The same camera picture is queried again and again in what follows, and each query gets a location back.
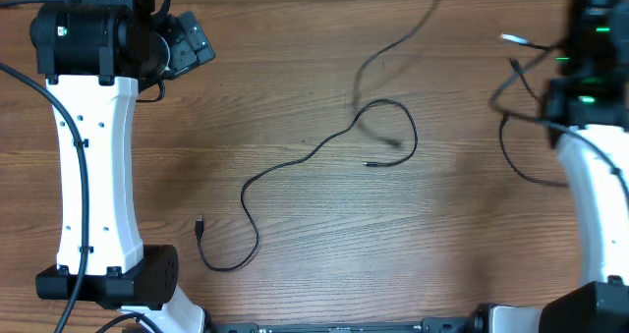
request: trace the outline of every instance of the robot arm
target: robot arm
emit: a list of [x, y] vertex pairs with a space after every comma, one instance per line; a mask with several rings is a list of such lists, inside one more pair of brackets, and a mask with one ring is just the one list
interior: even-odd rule
[[[152, 17], [154, 0], [67, 0], [43, 5], [32, 22], [37, 69], [83, 138], [73, 140], [68, 121], [55, 111], [63, 228], [57, 263], [37, 275], [35, 286], [42, 299], [67, 300], [82, 276], [79, 300], [141, 313], [154, 324], [146, 326], [150, 331], [201, 333], [209, 317], [177, 285], [175, 248], [143, 243], [133, 202], [131, 134], [139, 93], [214, 58], [195, 16], [175, 18], [164, 7]], [[90, 189], [85, 275], [76, 142], [85, 150]]]
[[[629, 134], [622, 128], [590, 125], [577, 131], [629, 172]], [[627, 199], [609, 166], [578, 139], [563, 136], [556, 147], [572, 192], [583, 251], [581, 285], [617, 277], [629, 283]]]

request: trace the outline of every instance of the cable connector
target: cable connector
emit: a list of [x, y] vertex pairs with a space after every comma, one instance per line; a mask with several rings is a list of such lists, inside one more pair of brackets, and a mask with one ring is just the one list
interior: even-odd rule
[[199, 215], [197, 221], [195, 221], [195, 236], [197, 237], [197, 241], [203, 236], [203, 230], [205, 229], [205, 222], [203, 221], [203, 217]]
[[504, 39], [507, 42], [516, 43], [516, 44], [519, 44], [519, 45], [524, 46], [524, 47], [539, 49], [539, 50], [542, 50], [542, 51], [549, 51], [550, 50], [550, 47], [548, 47], [548, 46], [543, 46], [543, 45], [531, 43], [531, 41], [529, 41], [528, 39], [520, 37], [520, 36], [517, 36], [517, 35], [513, 35], [513, 34], [503, 33], [503, 34], [500, 35], [500, 38]]
[[513, 43], [517, 43], [517, 44], [529, 44], [529, 40], [517, 35], [513, 35], [513, 34], [507, 34], [507, 33], [503, 33], [500, 35], [500, 38], [504, 39], [505, 41], [509, 41], [509, 42], [513, 42]]
[[513, 71], [518, 73], [518, 74], [523, 74], [522, 73], [522, 66], [520, 65], [520, 62], [515, 59], [515, 58], [509, 58], [509, 64], [511, 64], [511, 68], [513, 68]]

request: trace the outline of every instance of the wooden table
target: wooden table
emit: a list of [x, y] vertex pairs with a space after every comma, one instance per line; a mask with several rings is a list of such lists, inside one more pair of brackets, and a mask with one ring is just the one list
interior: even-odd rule
[[[352, 80], [363, 60], [400, 37], [429, 0], [175, 6], [193, 10], [214, 62], [167, 84], [138, 106], [133, 132], [136, 213], [146, 244], [173, 244], [180, 285], [217, 322], [404, 321], [467, 315], [478, 303], [544, 305], [577, 285], [580, 250], [570, 193], [519, 179], [497, 145], [501, 116], [486, 100], [509, 74], [502, 32], [550, 43], [563, 32], [564, 0], [444, 0], [420, 34], [369, 67], [363, 102], [409, 106], [417, 154], [398, 110], [365, 123], [404, 141], [401, 150], [360, 131], [310, 162], [250, 188], [261, 233], [255, 260], [233, 273], [201, 263], [194, 236], [216, 265], [235, 264], [254, 234], [239, 203], [253, 174], [310, 152], [353, 118]], [[0, 61], [36, 74], [29, 23], [35, 10], [2, 11]], [[555, 74], [543, 64], [538, 90]], [[55, 261], [61, 228], [58, 145], [52, 110], [0, 75], [0, 331], [49, 332], [65, 305], [37, 298], [34, 277]], [[156, 94], [154, 89], [144, 98]], [[514, 108], [535, 104], [517, 86]], [[507, 147], [526, 172], [563, 175], [544, 130], [514, 122]], [[115, 315], [79, 303], [67, 332], [93, 331]]]

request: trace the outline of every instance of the white plastic casing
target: white plastic casing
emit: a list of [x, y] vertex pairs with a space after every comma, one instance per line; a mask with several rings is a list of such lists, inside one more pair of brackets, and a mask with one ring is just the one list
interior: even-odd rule
[[542, 310], [498, 305], [489, 312], [488, 333], [540, 333]]
[[186, 297], [179, 285], [175, 288], [173, 298], [161, 310], [150, 310], [146, 306], [122, 306], [120, 311], [143, 313], [164, 333], [202, 333], [205, 325], [205, 313]]
[[[105, 275], [107, 267], [125, 273], [143, 258], [133, 201], [131, 129], [138, 97], [138, 81], [115, 78], [111, 86], [97, 76], [60, 76], [47, 89], [66, 107], [87, 140], [89, 183], [89, 245], [87, 275]], [[57, 266], [79, 272], [81, 259], [81, 178], [74, 141], [55, 110], [63, 196], [63, 228]]]
[[[575, 131], [629, 172], [629, 135], [621, 128], [592, 125]], [[563, 135], [556, 147], [574, 197], [583, 261], [580, 286], [607, 282], [611, 275], [629, 284], [629, 209], [618, 178], [584, 142]]]

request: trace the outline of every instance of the wire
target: wire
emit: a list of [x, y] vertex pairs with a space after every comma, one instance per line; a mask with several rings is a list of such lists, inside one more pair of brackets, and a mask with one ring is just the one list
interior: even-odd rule
[[109, 330], [109, 328], [112, 328], [116, 324], [124, 320], [131, 319], [131, 318], [135, 318], [136, 322], [142, 321], [145, 325], [148, 326], [148, 328], [150, 328], [153, 331], [153, 333], [162, 333], [162, 330], [159, 329], [159, 327], [157, 327], [157, 325], [153, 321], [148, 319], [143, 313], [138, 313], [138, 312], [131, 312], [131, 313], [120, 315], [110, 320], [109, 322], [107, 322], [107, 324], [105, 324], [100, 329], [98, 329], [96, 333], [105, 333], [106, 331]]
[[[522, 71], [520, 73], [521, 74], [526, 74], [526, 72], [528, 72], [529, 70], [535, 68], [537, 66], [537, 64], [539, 64], [541, 61], [543, 61], [550, 54], [550, 52], [555, 50], [564, 41], [565, 41], [565, 39], [563, 39], [563, 40], [561, 40], [561, 41], [551, 45], [548, 50], [544, 51], [542, 54], [540, 54], [537, 57], [533, 58], [531, 61], [529, 61], [525, 65], [525, 67], [522, 69]], [[532, 116], [529, 116], [529, 115], [526, 115], [526, 114], [522, 114], [522, 113], [519, 113], [519, 112], [511, 111], [509, 109], [506, 109], [506, 108], [502, 107], [498, 103], [498, 98], [500, 97], [502, 92], [506, 88], [511, 86], [516, 80], [518, 80], [518, 78], [519, 78], [519, 74], [517, 72], [514, 72], [504, 83], [502, 83], [496, 89], [496, 91], [493, 93], [493, 95], [489, 98], [489, 102], [488, 102], [489, 108], [491, 108], [495, 112], [498, 112], [498, 113], [502, 114], [503, 116], [513, 117], [513, 118], [520, 119], [520, 120], [523, 120], [523, 121], [526, 121], [526, 122], [530, 122], [530, 123], [533, 123], [533, 124], [545, 126], [545, 127], [554, 129], [556, 131], [562, 132], [564, 134], [567, 134], [568, 136], [570, 136], [572, 138], [576, 138], [576, 139], [584, 142], [586, 144], [586, 146], [593, 153], [595, 153], [601, 160], [603, 160], [609, 166], [610, 173], [612, 175], [614, 175], [618, 179], [618, 183], [620, 184], [620, 188], [622, 189], [622, 192], [624, 193], [624, 196], [625, 196], [625, 200], [627, 202], [627, 207], [629, 208], [629, 188], [627, 187], [627, 183], [625, 182], [625, 180], [624, 180], [624, 178], [622, 176], [622, 170], [620, 168], [618, 168], [616, 166], [616, 164], [609, 158], [609, 156], [607, 156], [606, 153], [604, 153], [602, 150], [600, 150], [600, 148], [598, 148], [594, 143], [592, 143], [591, 141], [587, 140], [586, 138], [584, 138], [580, 134], [575, 133], [574, 131], [572, 131], [571, 129], [569, 129], [569, 128], [565, 127], [565, 126], [562, 126], [560, 124], [557, 124], [557, 123], [545, 120], [543, 118], [532, 117]]]
[[502, 150], [504, 159], [507, 160], [507, 163], [509, 164], [509, 166], [511, 166], [513, 171], [515, 171], [515, 173], [518, 174], [518, 176], [522, 177], [524, 180], [529, 181], [534, 184], [549, 186], [549, 187], [567, 188], [568, 185], [564, 182], [546, 181], [546, 180], [538, 179], [535, 177], [531, 177], [531, 176], [526, 175], [524, 172], [520, 171], [518, 167], [516, 167], [513, 161], [511, 161], [511, 158], [507, 154], [507, 150], [504, 146], [504, 135], [503, 135], [504, 126], [507, 124], [508, 121], [509, 121], [509, 117], [507, 115], [505, 115], [504, 118], [502, 118], [502, 121], [500, 121], [500, 127], [498, 128], [498, 140], [500, 141], [500, 149]]
[[549, 50], [550, 49], [549, 46], [544, 46], [544, 45], [531, 43], [531, 41], [529, 41], [528, 39], [520, 37], [520, 36], [517, 36], [517, 35], [513, 35], [513, 34], [503, 33], [500, 37], [502, 39], [508, 41], [508, 42], [513, 42], [513, 43], [519, 44], [519, 45], [521, 45], [523, 47], [529, 47], [529, 48], [534, 48], [534, 49], [539, 49], [539, 50]]
[[164, 84], [164, 79], [160, 78], [157, 81], [157, 84], [159, 85], [159, 95], [157, 96], [157, 98], [152, 99], [152, 100], [139, 99], [139, 100], [136, 100], [136, 102], [150, 103], [150, 102], [159, 102], [159, 101], [161, 101], [164, 98], [164, 96], [166, 95], [166, 85]]
[[59, 100], [52, 95], [48, 90], [43, 88], [39, 83], [36, 83], [31, 78], [25, 76], [24, 74], [16, 71], [15, 69], [9, 67], [4, 63], [0, 63], [0, 70], [12, 76], [13, 78], [19, 80], [20, 82], [26, 84], [27, 86], [33, 88], [35, 91], [39, 92], [45, 99], [50, 102], [57, 109], [59, 114], [63, 117], [68, 128], [70, 129], [70, 133], [72, 134], [72, 138], [74, 140], [78, 140], [75, 142], [75, 147], [77, 148], [77, 157], [79, 158], [79, 173], [81, 175], [81, 261], [79, 262], [79, 272], [77, 274], [77, 281], [75, 283], [75, 287], [68, 299], [68, 304], [66, 308], [63, 310], [63, 314], [61, 318], [59, 318], [59, 322], [57, 323], [57, 328], [55, 329], [55, 333], [62, 332], [66, 323], [68, 322], [68, 318], [70, 317], [70, 313], [72, 313], [72, 308], [75, 306], [77, 299], [79, 297], [79, 293], [81, 291], [81, 286], [86, 276], [87, 269], [87, 257], [91, 251], [89, 247], [89, 188], [87, 182], [87, 162], [86, 162], [86, 151], [85, 146], [83, 144], [83, 139], [81, 138], [81, 134], [79, 133], [79, 129], [74, 122], [74, 119], [68, 113], [68, 110], [63, 106]]
[[527, 82], [527, 79], [524, 77], [524, 73], [522, 73], [522, 67], [520, 66], [520, 62], [518, 62], [518, 60], [515, 58], [509, 58], [509, 63], [511, 64], [513, 71], [516, 72], [518, 76], [520, 77], [520, 80], [522, 81], [524, 88], [531, 95], [531, 97], [533, 97], [538, 103], [542, 103], [542, 99], [539, 98], [533, 92], [533, 90], [531, 89], [531, 86], [529, 85], [529, 82]]
[[[540, 98], [538, 98], [538, 96], [533, 92], [533, 90], [529, 86], [529, 83], [527, 82], [526, 78], [524, 77], [524, 73], [522, 72], [522, 67], [520, 66], [520, 62], [518, 62], [517, 59], [509, 58], [509, 63], [511, 64], [511, 67], [513, 68], [513, 71], [515, 73], [517, 73], [518, 76], [520, 77], [520, 80], [522, 81], [522, 84], [524, 85], [526, 90], [529, 92], [531, 97], [533, 97], [538, 102], [538, 104], [541, 104], [542, 100]], [[502, 150], [502, 154], [504, 155], [504, 159], [507, 161], [509, 166], [511, 166], [511, 169], [513, 169], [513, 171], [516, 174], [518, 174], [518, 176], [520, 176], [524, 180], [529, 181], [531, 183], [538, 184], [538, 185], [543, 185], [543, 186], [549, 186], [549, 187], [567, 188], [568, 185], [566, 183], [564, 183], [564, 182], [546, 181], [546, 180], [542, 180], [542, 179], [538, 179], [538, 178], [535, 178], [535, 177], [528, 176], [524, 172], [520, 171], [520, 169], [513, 163], [513, 161], [511, 161], [511, 158], [509, 157], [509, 155], [507, 153], [506, 147], [504, 146], [504, 127], [506, 126], [508, 121], [509, 121], [509, 115], [508, 114], [504, 114], [502, 116], [502, 121], [500, 121], [500, 126], [498, 127], [498, 141], [500, 143], [500, 149]]]
[[5, 0], [0, 2], [0, 8], [8, 8], [22, 4], [45, 4], [45, 3], [59, 3], [65, 0]]
[[361, 116], [367, 112], [370, 108], [375, 107], [375, 105], [380, 105], [380, 104], [390, 104], [390, 105], [394, 105], [397, 106], [399, 108], [401, 108], [402, 110], [404, 110], [404, 112], [406, 113], [406, 116], [408, 117], [409, 121], [411, 122], [411, 127], [413, 128], [413, 134], [415, 136], [415, 144], [413, 146], [413, 150], [405, 157], [397, 160], [397, 161], [393, 161], [393, 162], [375, 162], [375, 161], [368, 161], [368, 162], [364, 162], [363, 164], [367, 167], [391, 167], [391, 166], [396, 166], [399, 165], [403, 162], [406, 162], [407, 160], [409, 160], [411, 157], [413, 157], [413, 155], [415, 154], [415, 151], [417, 150], [417, 144], [419, 141], [418, 138], [418, 134], [417, 134], [417, 126], [415, 125], [415, 120], [413, 119], [413, 116], [411, 115], [411, 112], [409, 111], [409, 109], [401, 102], [395, 101], [395, 100], [391, 100], [391, 99], [377, 99], [374, 100], [368, 104], [366, 104], [357, 114], [356, 117], [354, 117], [354, 120], [352, 121], [352, 123], [350, 124], [350, 126], [346, 129], [344, 129], [341, 132], [335, 133], [329, 137], [327, 137], [326, 139], [324, 139], [313, 151], [311, 151], [308, 155], [297, 159], [297, 160], [293, 160], [293, 161], [288, 161], [288, 162], [284, 162], [281, 163], [279, 165], [275, 165], [273, 167], [270, 167], [260, 173], [258, 173], [257, 175], [251, 177], [250, 179], [248, 179], [245, 184], [243, 185], [243, 188], [241, 189], [240, 192], [240, 203], [243, 206], [243, 209], [245, 210], [245, 213], [247, 214], [247, 217], [249, 218], [250, 223], [252, 224], [252, 227], [254, 228], [254, 232], [256, 233], [256, 244], [254, 245], [253, 249], [251, 250], [251, 252], [249, 253], [249, 255], [247, 255], [247, 257], [241, 261], [240, 263], [231, 266], [231, 267], [227, 267], [227, 268], [219, 268], [219, 267], [215, 267], [213, 265], [211, 265], [207, 259], [205, 258], [205, 255], [203, 254], [203, 248], [201, 245], [201, 238], [203, 236], [203, 227], [204, 227], [204, 222], [202, 217], [200, 217], [199, 219], [197, 219], [197, 222], [195, 223], [195, 235], [197, 236], [197, 244], [199, 246], [199, 254], [200, 254], [200, 258], [203, 261], [203, 263], [205, 264], [205, 266], [213, 271], [217, 271], [217, 272], [228, 272], [228, 271], [232, 271], [232, 270], [236, 270], [244, 265], [246, 265], [249, 260], [252, 258], [252, 256], [256, 253], [257, 247], [259, 245], [259, 232], [257, 230], [257, 226], [256, 226], [256, 222], [254, 221], [254, 218], [252, 217], [252, 214], [249, 212], [249, 209], [247, 208], [247, 206], [245, 205], [245, 192], [247, 191], [247, 189], [249, 188], [249, 186], [251, 186], [255, 181], [257, 181], [260, 177], [266, 175], [267, 173], [283, 168], [283, 167], [287, 167], [287, 166], [292, 166], [292, 165], [297, 165], [297, 164], [301, 164], [303, 162], [308, 161], [311, 157], [313, 157], [327, 142], [329, 142], [332, 139], [335, 139], [336, 137], [340, 137], [346, 133], [348, 133], [349, 131], [352, 130], [352, 128], [354, 128], [354, 126], [356, 125], [356, 123], [358, 122], [359, 118], [361, 118]]
[[[354, 77], [354, 97], [352, 99], [352, 104], [354, 105], [354, 111], [357, 112], [359, 109], [359, 103], [361, 101], [361, 97], [363, 96], [363, 93], [361, 92], [361, 80], [363, 79], [363, 73], [365, 72], [365, 69], [382, 53], [395, 48], [396, 46], [398, 46], [399, 44], [401, 44], [402, 42], [412, 38], [429, 20], [430, 17], [432, 17], [432, 14], [434, 14], [434, 12], [436, 11], [436, 9], [439, 7], [439, 4], [441, 3], [441, 0], [432, 0], [432, 3], [430, 4], [429, 9], [424, 13], [424, 15], [422, 16], [422, 18], [419, 20], [419, 22], [413, 27], [411, 28], [410, 31], [408, 31], [404, 36], [402, 36], [402, 38], [396, 40], [395, 42], [387, 45], [386, 47], [380, 49], [379, 51], [375, 52], [374, 54], [372, 54], [372, 56], [370, 56], [364, 63], [363, 65], [361, 65], [361, 68], [359, 68], [359, 70], [356, 72], [356, 76]], [[378, 141], [381, 142], [385, 142], [393, 147], [400, 147], [400, 145], [402, 144], [400, 140], [397, 139], [391, 139], [391, 138], [385, 138], [385, 137], [380, 137], [378, 135], [376, 135], [372, 130], [370, 130], [367, 126], [365, 126], [365, 124], [363, 123], [359, 123], [358, 124], [358, 128], [363, 131], [365, 134], [367, 134], [369, 137], [376, 139]]]
[[166, 20], [168, 11], [170, 10], [170, 0], [164, 0], [159, 11], [150, 17], [150, 27], [157, 28]]

